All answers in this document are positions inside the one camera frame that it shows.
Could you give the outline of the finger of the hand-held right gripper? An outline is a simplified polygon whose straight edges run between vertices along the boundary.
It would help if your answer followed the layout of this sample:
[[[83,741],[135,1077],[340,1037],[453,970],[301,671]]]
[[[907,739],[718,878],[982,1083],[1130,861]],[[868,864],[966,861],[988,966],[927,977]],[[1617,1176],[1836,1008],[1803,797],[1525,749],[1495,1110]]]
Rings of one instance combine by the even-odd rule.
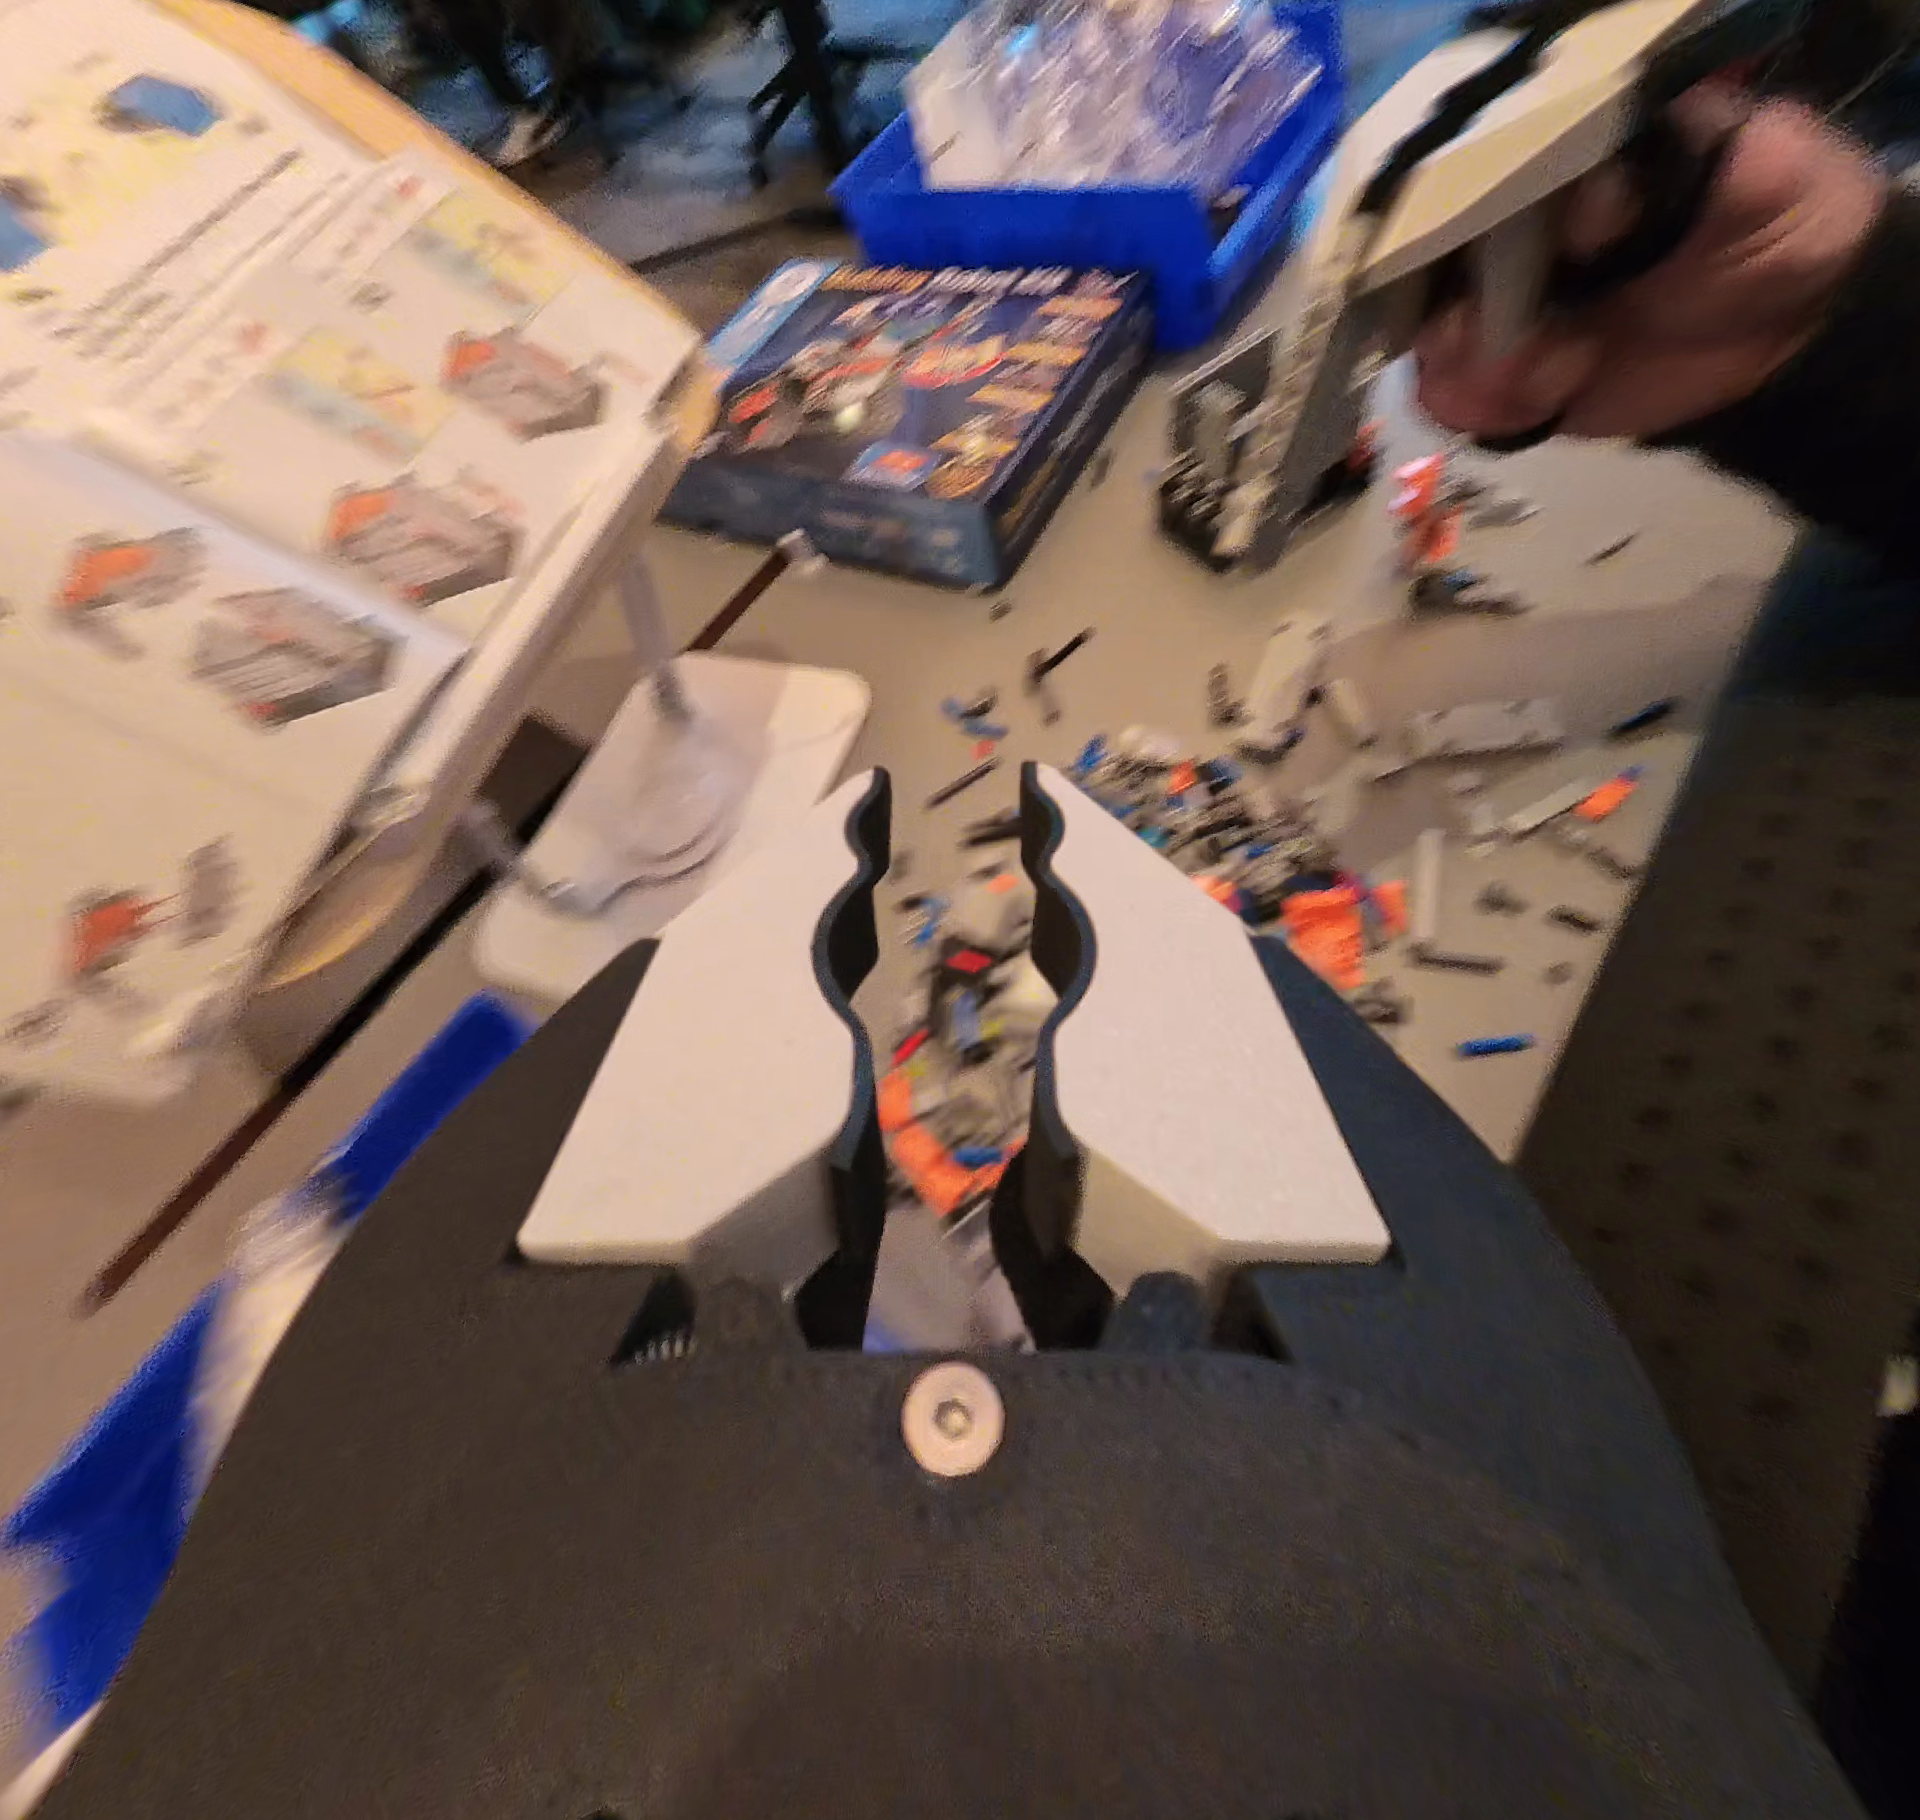
[[[1372,297],[1466,261],[1536,266],[1542,297],[1598,297],[1699,216],[1718,153],[1674,106],[1761,57],[1807,0],[1496,0],[1422,57],[1340,143],[1313,218],[1313,296]],[[1546,264],[1570,196],[1620,167],[1632,226]]]

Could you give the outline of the grey building kit robot assembly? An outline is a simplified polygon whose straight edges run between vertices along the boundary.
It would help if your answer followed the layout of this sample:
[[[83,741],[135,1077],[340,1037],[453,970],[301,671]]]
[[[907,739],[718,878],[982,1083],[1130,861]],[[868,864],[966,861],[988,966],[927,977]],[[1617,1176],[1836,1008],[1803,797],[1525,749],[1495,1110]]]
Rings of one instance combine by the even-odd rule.
[[[1378,373],[1405,357],[1427,275],[1370,285],[1387,199],[1327,199],[1284,318],[1193,369],[1168,416],[1157,531],[1213,574],[1273,567],[1297,528],[1368,479]]]

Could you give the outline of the blue robot kit box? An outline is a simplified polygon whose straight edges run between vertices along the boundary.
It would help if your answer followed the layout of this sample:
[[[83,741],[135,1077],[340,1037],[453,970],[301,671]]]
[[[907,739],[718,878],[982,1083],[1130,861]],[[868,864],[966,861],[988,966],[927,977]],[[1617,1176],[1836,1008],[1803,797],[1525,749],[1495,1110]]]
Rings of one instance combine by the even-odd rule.
[[[1108,271],[789,261],[709,340],[718,406],[670,528],[997,591],[1154,352],[1146,282]]]

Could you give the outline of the pile of small building pieces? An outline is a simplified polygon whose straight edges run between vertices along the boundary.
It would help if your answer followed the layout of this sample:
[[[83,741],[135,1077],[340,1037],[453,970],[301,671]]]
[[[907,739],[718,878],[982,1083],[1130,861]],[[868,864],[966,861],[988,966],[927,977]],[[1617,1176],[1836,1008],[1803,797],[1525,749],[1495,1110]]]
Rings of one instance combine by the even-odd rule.
[[[1378,622],[1333,640],[1253,734],[1121,718],[1063,767],[1097,813],[1274,940],[1414,1068],[1538,1094],[1630,904],[1723,678],[1703,608]],[[1026,954],[1015,751],[978,734],[948,848],[897,859],[905,981],[878,1120],[892,1183],[978,1225],[1021,1149],[1047,994]]]

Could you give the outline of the blue plastic bin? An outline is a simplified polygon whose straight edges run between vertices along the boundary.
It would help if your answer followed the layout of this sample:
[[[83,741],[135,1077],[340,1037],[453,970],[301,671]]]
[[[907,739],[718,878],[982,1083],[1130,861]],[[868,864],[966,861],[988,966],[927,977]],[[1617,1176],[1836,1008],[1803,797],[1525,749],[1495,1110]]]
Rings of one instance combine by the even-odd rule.
[[[1139,275],[1150,289],[1157,347],[1200,347],[1290,242],[1341,131],[1344,2],[1283,0],[1279,19],[1319,66],[1319,78],[1240,170],[1242,199],[1226,229],[1184,187],[931,188],[904,116],[831,178],[830,199],[859,250],[881,264]]]
[[[9,1651],[38,1748],[4,1785],[4,1817],[30,1817],[83,1738],[273,1353],[347,1235],[533,1032],[500,998],[470,998],[298,1187],[252,1211],[222,1272],[4,1520],[4,1557],[53,1585]]]

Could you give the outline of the white booklet stand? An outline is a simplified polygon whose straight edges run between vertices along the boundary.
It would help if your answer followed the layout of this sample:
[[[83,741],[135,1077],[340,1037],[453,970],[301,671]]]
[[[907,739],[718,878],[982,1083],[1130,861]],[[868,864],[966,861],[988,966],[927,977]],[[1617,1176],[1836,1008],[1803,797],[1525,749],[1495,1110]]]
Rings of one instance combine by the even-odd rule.
[[[763,594],[824,564],[804,531],[785,531],[686,648],[670,640],[648,560],[623,569],[637,653],[628,696],[536,834],[511,833],[491,807],[466,813],[467,846],[497,882],[474,935],[493,989],[560,1007],[830,792],[870,686],[850,671],[720,653]]]

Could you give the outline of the instruction booklet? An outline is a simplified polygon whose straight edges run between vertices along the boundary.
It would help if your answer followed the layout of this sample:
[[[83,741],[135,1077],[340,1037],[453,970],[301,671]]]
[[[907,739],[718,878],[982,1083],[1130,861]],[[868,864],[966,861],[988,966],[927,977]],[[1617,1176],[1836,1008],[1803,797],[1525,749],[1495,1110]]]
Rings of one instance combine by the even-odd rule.
[[[396,914],[712,379],[298,33],[1,9],[4,1094],[151,1106]]]

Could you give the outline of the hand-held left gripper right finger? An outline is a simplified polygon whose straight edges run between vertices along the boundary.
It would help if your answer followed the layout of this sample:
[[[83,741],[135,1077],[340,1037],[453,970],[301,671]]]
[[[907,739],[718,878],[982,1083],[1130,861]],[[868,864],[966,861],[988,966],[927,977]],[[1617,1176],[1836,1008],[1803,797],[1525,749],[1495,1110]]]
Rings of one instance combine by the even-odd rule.
[[[1250,1268],[1378,1265],[1387,1223],[1242,923],[1035,760],[1021,864],[1047,1007],[1000,1276],[1034,1347],[1096,1348],[1144,1279],[1213,1314]]]

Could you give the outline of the person's right hand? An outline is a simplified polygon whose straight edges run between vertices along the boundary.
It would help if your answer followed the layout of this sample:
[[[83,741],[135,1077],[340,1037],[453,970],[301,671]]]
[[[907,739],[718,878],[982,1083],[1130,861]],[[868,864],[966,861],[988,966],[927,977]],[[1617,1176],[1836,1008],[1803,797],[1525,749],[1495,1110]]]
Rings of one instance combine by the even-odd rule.
[[[1715,167],[1692,229],[1632,282],[1536,318],[1493,354],[1473,303],[1413,350],[1427,419],[1475,440],[1553,426],[1649,442],[1755,395],[1815,335],[1890,193],[1874,159],[1803,106],[1707,80],[1670,108]]]

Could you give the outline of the bundle of clear plastic bags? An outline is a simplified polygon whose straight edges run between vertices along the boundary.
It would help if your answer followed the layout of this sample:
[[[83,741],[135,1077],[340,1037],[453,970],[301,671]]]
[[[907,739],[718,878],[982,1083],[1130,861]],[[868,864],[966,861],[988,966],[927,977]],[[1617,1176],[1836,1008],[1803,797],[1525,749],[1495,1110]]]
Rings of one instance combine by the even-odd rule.
[[[1218,206],[1333,82],[1274,0],[981,0],[902,94],[931,192],[1157,187]]]

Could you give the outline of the black perforated mat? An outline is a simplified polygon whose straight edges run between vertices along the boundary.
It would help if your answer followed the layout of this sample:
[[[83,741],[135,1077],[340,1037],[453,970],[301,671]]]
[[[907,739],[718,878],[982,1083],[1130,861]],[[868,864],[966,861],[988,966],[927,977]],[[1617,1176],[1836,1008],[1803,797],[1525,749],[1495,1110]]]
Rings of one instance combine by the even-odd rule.
[[[1810,1691],[1915,1311],[1913,569],[1789,555],[1519,1168]]]

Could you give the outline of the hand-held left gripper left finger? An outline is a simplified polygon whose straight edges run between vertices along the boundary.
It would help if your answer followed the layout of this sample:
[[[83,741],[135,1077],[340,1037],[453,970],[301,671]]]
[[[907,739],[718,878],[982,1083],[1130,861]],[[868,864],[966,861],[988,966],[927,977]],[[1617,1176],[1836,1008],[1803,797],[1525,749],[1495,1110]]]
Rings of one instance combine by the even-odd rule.
[[[890,823],[888,771],[855,773],[668,923],[518,1257],[750,1283],[813,1347],[863,1344],[888,1183],[852,998]]]

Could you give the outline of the person's right forearm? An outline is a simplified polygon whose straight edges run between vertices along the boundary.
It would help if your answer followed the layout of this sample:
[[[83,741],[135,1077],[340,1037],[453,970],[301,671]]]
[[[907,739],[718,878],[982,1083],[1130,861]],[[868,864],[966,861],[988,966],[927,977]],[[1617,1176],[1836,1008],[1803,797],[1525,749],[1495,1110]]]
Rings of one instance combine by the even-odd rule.
[[[1894,187],[1812,340],[1686,440],[1807,520],[1915,560],[1915,192]]]

